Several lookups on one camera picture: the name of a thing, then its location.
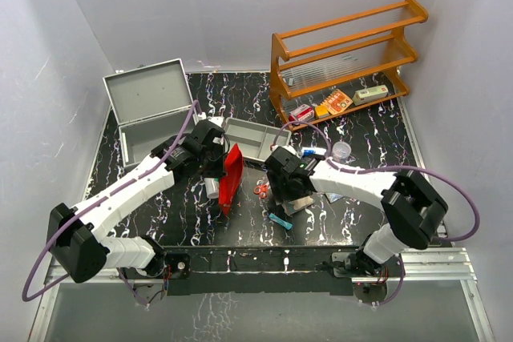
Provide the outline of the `orange handled scissors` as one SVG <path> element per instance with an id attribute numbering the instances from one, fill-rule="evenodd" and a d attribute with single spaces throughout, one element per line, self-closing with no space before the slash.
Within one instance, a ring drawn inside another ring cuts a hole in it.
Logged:
<path id="1" fill-rule="evenodd" d="M 253 189 L 253 193 L 258 195 L 260 199 L 265 199 L 268 196 L 269 187 L 269 182 L 257 184 Z"/>

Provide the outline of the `bag of cotton pads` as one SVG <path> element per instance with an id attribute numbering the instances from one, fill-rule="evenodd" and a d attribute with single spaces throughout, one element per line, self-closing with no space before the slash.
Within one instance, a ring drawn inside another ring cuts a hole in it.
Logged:
<path id="1" fill-rule="evenodd" d="M 293 214 L 311 206 L 313 203 L 314 199 L 309 195 L 292 201 L 283 202 L 281 206 L 283 207 L 286 215 L 292 216 Z"/>

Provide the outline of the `red first aid pouch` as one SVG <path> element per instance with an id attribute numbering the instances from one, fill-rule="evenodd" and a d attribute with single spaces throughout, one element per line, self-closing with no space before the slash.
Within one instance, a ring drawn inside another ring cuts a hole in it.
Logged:
<path id="1" fill-rule="evenodd" d="M 225 216 L 228 216 L 231 210 L 232 201 L 240 186 L 243 170 L 243 155 L 238 144 L 235 143 L 225 158 L 225 175 L 220 179 L 218 202 Z"/>

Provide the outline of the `white blue mask packet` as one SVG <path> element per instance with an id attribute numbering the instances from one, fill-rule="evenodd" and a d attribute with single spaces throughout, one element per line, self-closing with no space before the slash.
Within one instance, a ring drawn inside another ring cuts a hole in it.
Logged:
<path id="1" fill-rule="evenodd" d="M 325 193 L 325 197 L 330 203 L 337 202 L 339 199 L 342 199 L 343 196 L 337 193 Z"/>

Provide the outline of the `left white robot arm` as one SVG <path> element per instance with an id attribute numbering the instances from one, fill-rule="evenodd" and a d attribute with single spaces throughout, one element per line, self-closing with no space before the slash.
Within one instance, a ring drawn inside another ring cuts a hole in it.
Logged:
<path id="1" fill-rule="evenodd" d="M 149 199 L 196 174 L 224 175 L 223 119 L 200 120 L 181 139 L 155 147 L 122 179 L 96 196 L 50 212 L 50 253 L 77 284 L 104 268 L 135 268 L 156 277 L 166 268 L 165 250 L 149 236 L 117 238 L 111 230 Z"/>

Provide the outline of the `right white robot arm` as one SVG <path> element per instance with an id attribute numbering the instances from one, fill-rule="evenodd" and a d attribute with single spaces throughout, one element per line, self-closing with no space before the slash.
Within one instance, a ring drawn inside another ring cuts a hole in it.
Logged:
<path id="1" fill-rule="evenodd" d="M 346 167 L 323 155 L 300 157 L 277 146 L 265 160 L 272 192 L 282 202 L 313 193 L 334 193 L 381 210 L 386 224 L 368 235 L 333 270 L 374 276 L 407 248 L 425 250 L 436 236 L 448 205 L 416 170 L 370 171 Z"/>

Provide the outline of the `white medicine bottle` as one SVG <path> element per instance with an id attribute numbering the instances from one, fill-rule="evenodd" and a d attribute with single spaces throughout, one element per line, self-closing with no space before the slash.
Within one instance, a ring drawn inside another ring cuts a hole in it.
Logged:
<path id="1" fill-rule="evenodd" d="M 204 179 L 206 195 L 209 199 L 218 199 L 220 194 L 220 182 L 216 178 Z"/>

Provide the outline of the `red white medicine box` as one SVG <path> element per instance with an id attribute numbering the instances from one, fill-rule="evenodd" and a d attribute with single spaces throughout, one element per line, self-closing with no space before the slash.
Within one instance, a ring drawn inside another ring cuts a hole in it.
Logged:
<path id="1" fill-rule="evenodd" d="M 288 121 L 293 123 L 309 123 L 312 122 L 314 118 L 314 108 L 307 104 L 301 104 L 300 106 L 290 111 Z"/>

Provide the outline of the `orange patterned medicine packet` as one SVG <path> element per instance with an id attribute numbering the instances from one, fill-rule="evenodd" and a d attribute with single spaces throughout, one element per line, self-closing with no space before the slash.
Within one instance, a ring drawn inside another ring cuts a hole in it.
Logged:
<path id="1" fill-rule="evenodd" d="M 334 90 L 327 98 L 323 100 L 321 105 L 331 115 L 338 115 L 344 112 L 353 104 L 353 100 L 341 90 Z"/>

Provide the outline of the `white green medicine box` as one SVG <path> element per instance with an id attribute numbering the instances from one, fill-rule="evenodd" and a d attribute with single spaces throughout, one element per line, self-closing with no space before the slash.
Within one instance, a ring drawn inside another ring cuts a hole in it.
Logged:
<path id="1" fill-rule="evenodd" d="M 367 87 L 354 93 L 353 104 L 355 106 L 361 106 L 362 104 L 371 103 L 376 100 L 385 98 L 388 94 L 389 90 L 386 85 Z"/>

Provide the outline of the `grey divided tray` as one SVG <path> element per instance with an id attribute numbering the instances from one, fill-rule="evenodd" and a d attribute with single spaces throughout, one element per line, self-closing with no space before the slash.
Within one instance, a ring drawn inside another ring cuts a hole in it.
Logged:
<path id="1" fill-rule="evenodd" d="M 279 127 L 235 118 L 226 118 L 223 128 L 230 148 L 237 145 L 245 160 L 260 164 L 272 153 L 271 146 L 276 136 L 279 146 L 288 145 L 292 136 L 290 131 L 280 132 Z"/>

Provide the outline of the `clear plastic round container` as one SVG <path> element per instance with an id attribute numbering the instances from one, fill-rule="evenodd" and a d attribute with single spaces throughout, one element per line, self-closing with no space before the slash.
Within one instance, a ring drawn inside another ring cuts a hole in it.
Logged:
<path id="1" fill-rule="evenodd" d="M 348 143 L 344 141 L 338 141 L 332 147 L 331 156 L 334 161 L 338 163 L 344 163 L 349 159 L 351 152 L 352 148 Z"/>

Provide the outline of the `grey metal case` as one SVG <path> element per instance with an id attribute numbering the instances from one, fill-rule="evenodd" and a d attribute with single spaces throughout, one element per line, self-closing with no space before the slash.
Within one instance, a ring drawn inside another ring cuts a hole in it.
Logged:
<path id="1" fill-rule="evenodd" d="M 108 75 L 103 83 L 127 170 L 179 132 L 193 102 L 179 58 Z"/>

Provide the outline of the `small yellow box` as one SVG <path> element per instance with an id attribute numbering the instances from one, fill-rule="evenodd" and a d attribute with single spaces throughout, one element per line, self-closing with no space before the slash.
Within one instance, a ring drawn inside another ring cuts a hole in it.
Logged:
<path id="1" fill-rule="evenodd" d="M 315 106 L 314 112 L 316 119 L 323 119 L 330 116 L 329 110 L 323 105 Z"/>

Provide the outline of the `black front base bar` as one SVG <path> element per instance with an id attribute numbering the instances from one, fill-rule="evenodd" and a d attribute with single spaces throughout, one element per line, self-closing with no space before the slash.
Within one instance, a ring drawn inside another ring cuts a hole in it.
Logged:
<path id="1" fill-rule="evenodd" d="M 384 285 L 402 269 L 389 260 L 374 273 L 342 267 L 355 247 L 271 246 L 166 247 L 162 269 L 144 276 L 134 268 L 123 274 L 135 284 L 160 284 L 170 296 L 211 293 L 324 292 L 350 296 L 359 283 Z"/>

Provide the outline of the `wooden three-tier shelf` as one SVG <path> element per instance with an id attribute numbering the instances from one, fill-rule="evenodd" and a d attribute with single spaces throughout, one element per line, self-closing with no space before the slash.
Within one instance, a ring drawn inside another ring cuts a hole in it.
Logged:
<path id="1" fill-rule="evenodd" d="M 350 83 L 374 74 L 389 86 L 383 102 L 407 96 L 399 70 L 418 54 L 405 29 L 428 18 L 417 0 L 403 0 L 273 34 L 269 97 L 281 121 L 289 121 L 295 104 L 320 103 L 330 91 L 353 96 Z"/>

